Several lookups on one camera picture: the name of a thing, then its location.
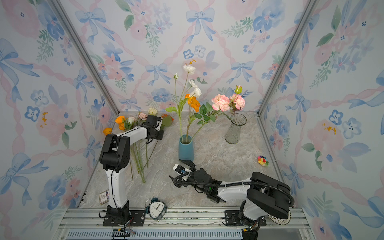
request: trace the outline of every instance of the yellow flower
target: yellow flower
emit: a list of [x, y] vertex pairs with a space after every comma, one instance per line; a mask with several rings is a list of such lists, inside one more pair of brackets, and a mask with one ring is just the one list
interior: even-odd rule
[[125, 131], [124, 123], [119, 124], [119, 129]]
[[112, 128], [107, 127], [106, 129], [104, 129], [103, 133], [105, 134], [105, 136], [107, 136], [108, 134], [112, 133]]
[[188, 99], [188, 104], [195, 109], [196, 112], [199, 111], [200, 102], [196, 100], [196, 97], [191, 97]]
[[115, 122], [118, 123], [118, 124], [122, 124], [122, 123], [125, 122], [125, 117], [124, 116], [120, 116], [120, 117], [116, 118]]

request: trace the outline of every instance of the wallpaper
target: wallpaper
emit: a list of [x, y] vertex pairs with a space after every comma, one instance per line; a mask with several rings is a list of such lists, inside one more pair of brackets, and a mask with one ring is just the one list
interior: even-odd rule
[[242, 85], [257, 110], [307, 0], [61, 1], [121, 110], [175, 106], [192, 63], [205, 103]]
[[383, 11], [321, 0], [265, 111], [317, 240], [384, 239]]
[[0, 1], [0, 239], [51, 239], [114, 114], [49, 5]]

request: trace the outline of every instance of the alarm clock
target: alarm clock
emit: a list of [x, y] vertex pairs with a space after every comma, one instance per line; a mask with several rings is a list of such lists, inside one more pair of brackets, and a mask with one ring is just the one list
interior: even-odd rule
[[145, 208], [145, 212], [149, 214], [149, 216], [153, 220], [160, 221], [160, 219], [164, 216], [167, 211], [167, 206], [164, 202], [159, 201], [158, 198], [154, 197], [151, 199], [151, 203], [149, 206]]

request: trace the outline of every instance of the marble tabletop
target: marble tabletop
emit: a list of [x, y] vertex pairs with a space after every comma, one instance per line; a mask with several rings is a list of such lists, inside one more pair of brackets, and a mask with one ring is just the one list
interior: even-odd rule
[[[244, 180], [252, 175], [252, 172], [262, 172], [272, 178], [277, 179], [273, 165], [262, 167], [257, 162], [259, 155], [270, 159], [267, 147], [263, 141], [262, 134], [254, 116], [254, 112], [242, 112], [247, 118], [247, 123], [242, 126], [240, 140], [237, 144], [229, 144], [225, 141], [224, 135], [231, 122], [225, 116], [219, 116], [216, 122], [205, 125], [194, 138], [194, 152], [196, 168], [201, 167], [206, 170], [213, 179], [233, 182]], [[173, 166], [178, 160], [178, 141], [180, 138], [179, 120], [176, 114], [170, 114], [175, 120], [172, 126], [165, 128], [164, 137], [159, 140], [149, 160], [148, 167], [144, 168], [146, 183], [142, 183], [138, 175], [135, 161], [131, 158], [131, 167], [128, 165], [125, 171], [126, 192], [130, 207], [144, 207], [147, 199], [153, 197], [164, 201], [168, 206], [239, 206], [241, 200], [231, 200], [226, 203], [214, 203], [206, 198], [205, 194], [197, 193], [193, 187], [177, 188], [173, 185], [168, 175], [173, 177], [177, 173], [173, 171]], [[183, 113], [183, 133], [186, 132], [187, 113]], [[137, 112], [121, 112], [120, 116], [137, 116]], [[195, 121], [190, 129], [194, 134], [200, 125]], [[113, 133], [118, 134], [122, 131], [116, 124]], [[153, 140], [148, 145], [148, 154], [156, 143]], [[142, 148], [143, 162], [145, 164], [145, 147]], [[101, 164], [96, 166], [96, 170], [90, 180], [86, 190], [86, 195], [80, 203], [82, 208], [105, 207], [107, 204], [99, 203], [99, 193], [108, 189], [108, 182], [105, 171]]]

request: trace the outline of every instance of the blue bow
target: blue bow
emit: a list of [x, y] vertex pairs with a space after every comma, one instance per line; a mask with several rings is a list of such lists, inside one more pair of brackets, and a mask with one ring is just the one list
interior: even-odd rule
[[91, 36], [88, 37], [87, 39], [87, 42], [89, 43], [92, 43], [93, 44], [93, 38], [94, 36], [97, 35], [98, 31], [97, 31], [97, 27], [98, 26], [100, 28], [100, 30], [107, 36], [109, 37], [110, 39], [112, 39], [113, 41], [115, 41], [115, 39], [111, 36], [111, 34], [114, 34], [115, 32], [114, 31], [111, 31], [111, 30], [108, 30], [106, 29], [105, 27], [103, 27], [100, 23], [96, 22], [96, 21], [99, 21], [99, 22], [102, 22], [102, 23], [105, 23], [106, 20], [105, 20], [105, 15], [104, 15], [104, 12], [103, 10], [101, 10], [101, 8], [95, 8], [93, 10], [93, 12], [84, 12], [84, 11], [77, 11], [75, 12], [75, 15], [77, 17], [77, 19], [81, 22], [81, 23], [86, 23], [89, 21], [89, 25], [91, 26], [91, 30], [92, 30], [92, 34]]
[[241, 74], [241, 69], [243, 69], [243, 76], [245, 78], [245, 80], [247, 82], [249, 82], [249, 79], [250, 77], [252, 77], [250, 74], [248, 74], [245, 70], [251, 70], [253, 68], [253, 65], [254, 65], [254, 61], [249, 61], [247, 63], [232, 63], [231, 65], [231, 69], [232, 70], [236, 70], [237, 69], [237, 73], [236, 73], [236, 76], [234, 78], [231, 78], [227, 81], [227, 83], [231, 83], [235, 78], [238, 78], [240, 77], [240, 74]]
[[293, 163], [291, 163], [289, 165], [289, 169], [291, 170], [291, 174], [290, 175], [287, 175], [284, 171], [283, 172], [283, 175], [286, 176], [289, 180], [292, 180], [293, 178], [295, 178], [293, 181], [292, 181], [292, 187], [291, 187], [291, 194], [292, 195], [297, 195], [296, 194], [296, 185], [297, 185], [297, 188], [298, 189], [301, 189], [304, 187], [304, 182], [303, 180], [299, 177], [299, 175], [297, 174], [296, 172], [296, 168], [295, 166], [293, 165]]
[[[384, 86], [384, 70], [377, 76], [376, 83], [381, 86]], [[376, 97], [374, 97], [368, 102], [365, 102], [361, 99], [352, 99], [352, 100], [349, 100], [348, 102], [351, 103], [351, 105], [349, 106], [350, 109], [360, 105], [364, 105], [364, 104], [367, 104], [370, 107], [377, 107], [384, 103], [384, 91], [379, 93]], [[384, 134], [384, 115], [381, 119], [380, 133], [381, 135]]]
[[25, 203], [27, 200], [32, 200], [27, 190], [29, 186], [29, 180], [28, 178], [23, 176], [15, 177], [15, 175], [17, 173], [19, 174], [37, 173], [49, 168], [49, 167], [42, 167], [44, 164], [44, 160], [42, 160], [35, 166], [22, 170], [22, 168], [24, 168], [30, 162], [31, 162], [31, 159], [26, 154], [20, 152], [13, 157], [12, 167], [8, 169], [5, 176], [0, 177], [0, 194], [4, 194], [9, 190], [9, 188], [11, 187], [12, 180], [25, 189], [22, 197], [23, 206], [25, 206]]
[[[195, 10], [188, 11], [187, 21], [189, 23], [193, 23], [194, 21], [196, 21], [196, 28], [195, 28], [195, 33], [193, 35], [190, 35], [185, 40], [185, 42], [189, 42], [189, 44], [191, 44], [193, 37], [200, 33], [200, 30], [201, 30], [200, 19], [211, 23], [213, 22], [214, 17], [215, 17], [215, 10], [213, 8], [208, 8], [204, 12], [197, 12]], [[216, 32], [210, 29], [204, 21], [201, 21], [201, 25], [203, 25], [205, 34], [208, 36], [209, 39], [211, 39], [211, 41], [213, 41], [212, 34], [215, 34]]]
[[92, 154], [92, 156], [93, 156], [93, 161], [92, 161], [93, 165], [95, 164], [95, 155], [96, 155], [94, 149], [102, 147], [100, 145], [100, 141], [98, 141], [98, 143], [96, 143], [96, 145], [94, 146], [93, 144], [95, 144], [95, 142], [96, 142], [95, 138], [91, 135], [89, 137], [89, 144], [88, 144], [87, 148], [84, 150], [84, 153], [83, 153], [84, 157], [88, 157], [89, 154]]
[[8, 67], [2, 61], [8, 63], [13, 68], [16, 68], [17, 70], [28, 74], [30, 76], [40, 77], [36, 73], [32, 72], [31, 69], [33, 68], [33, 64], [18, 64], [14, 63], [12, 61], [9, 61], [7, 59], [12, 58], [18, 58], [19, 54], [16, 52], [15, 48], [12, 46], [10, 42], [8, 42], [6, 39], [2, 38], [0, 39], [0, 68], [5, 72], [5, 74], [8, 75], [8, 77], [12, 80], [14, 87], [12, 88], [12, 101], [15, 103], [16, 99], [22, 100], [22, 97], [20, 96], [19, 90], [17, 89], [17, 84], [19, 83], [19, 78], [15, 71], [13, 71], [12, 68]]
[[148, 85], [151, 85], [153, 86], [153, 83], [159, 79], [159, 74], [161, 76], [162, 79], [164, 79], [164, 81], [166, 81], [168, 84], [170, 84], [170, 82], [168, 80], [170, 80], [170, 77], [167, 77], [166, 75], [164, 75], [163, 73], [161, 72], [168, 72], [168, 67], [165, 63], [162, 63], [160, 64], [159, 66], [153, 66], [153, 65], [147, 65], [145, 66], [145, 69], [147, 70], [147, 72], [151, 73], [153, 72], [155, 78], [150, 81], [148, 83]]
[[303, 107], [304, 112], [307, 111], [311, 107], [311, 101], [305, 99], [300, 90], [296, 91], [295, 98], [298, 101], [293, 107], [291, 106], [285, 106], [285, 107], [286, 107], [286, 111], [288, 111], [289, 109], [296, 110], [296, 108], [298, 108], [297, 114], [296, 114], [296, 125], [297, 125], [297, 121], [301, 122], [301, 107]]
[[121, 104], [127, 104], [127, 109], [126, 110], [129, 110], [131, 109], [131, 107], [137, 109], [138, 111], [141, 111], [141, 107], [138, 107], [136, 106], [135, 104], [137, 104], [137, 100], [136, 98], [130, 98], [130, 99], [119, 99], [119, 102]]
[[77, 76], [77, 78], [75, 78], [73, 80], [73, 86], [76, 88], [76, 89], [79, 89], [79, 87], [81, 86], [81, 88], [84, 90], [84, 104], [87, 104], [88, 103], [88, 99], [87, 99], [87, 88], [85, 87], [85, 85], [87, 85], [88, 87], [90, 88], [95, 88], [92, 83], [93, 81], [84, 81], [84, 79], [87, 78], [87, 75], [85, 74], [85, 71], [84, 69], [80, 68], [79, 70], [79, 75]]

